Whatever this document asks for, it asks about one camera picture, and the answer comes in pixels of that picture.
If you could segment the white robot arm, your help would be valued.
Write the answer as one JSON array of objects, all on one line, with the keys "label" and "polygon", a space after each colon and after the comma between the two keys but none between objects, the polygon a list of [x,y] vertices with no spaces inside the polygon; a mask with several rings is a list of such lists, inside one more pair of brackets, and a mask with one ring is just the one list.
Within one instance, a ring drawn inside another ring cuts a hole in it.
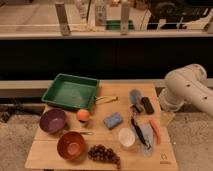
[{"label": "white robot arm", "polygon": [[213,90],[204,85],[207,72],[200,64],[190,64],[168,72],[158,99],[163,110],[160,123],[167,127],[185,102],[213,118]]}]

